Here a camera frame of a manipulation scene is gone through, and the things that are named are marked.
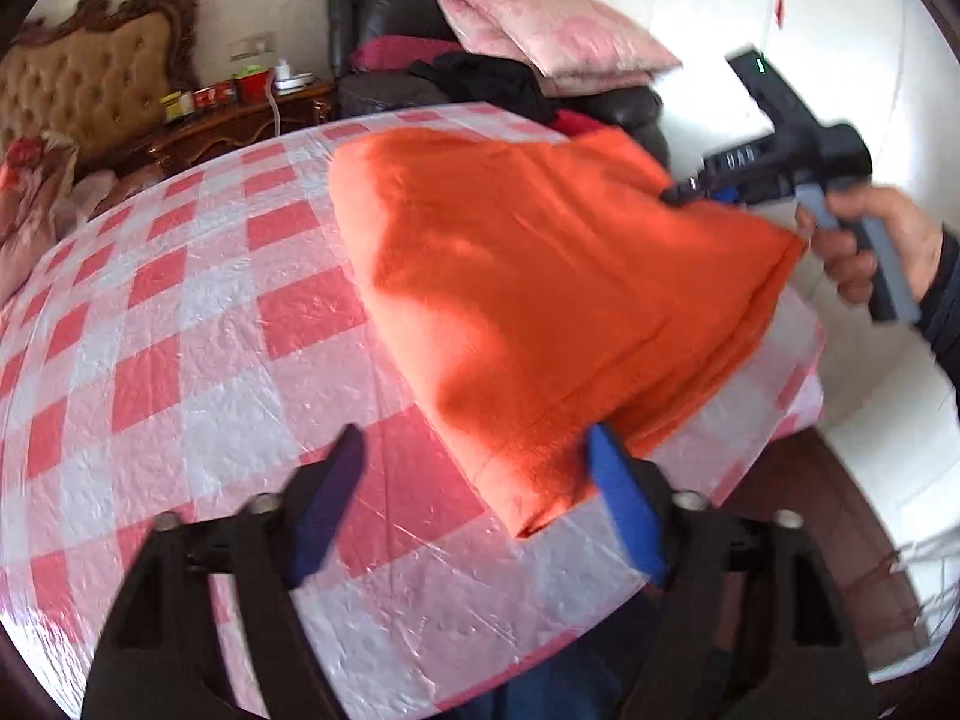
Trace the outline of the dark sleeve right forearm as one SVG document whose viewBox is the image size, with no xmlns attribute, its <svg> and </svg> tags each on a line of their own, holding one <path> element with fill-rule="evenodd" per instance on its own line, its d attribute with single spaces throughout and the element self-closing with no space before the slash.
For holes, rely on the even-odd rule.
<svg viewBox="0 0 960 720">
<path fill-rule="evenodd" d="M 960 398 L 960 263 L 957 236 L 948 229 L 944 229 L 937 273 L 919 307 L 921 320 L 916 328 L 950 380 L 955 398 Z"/>
</svg>

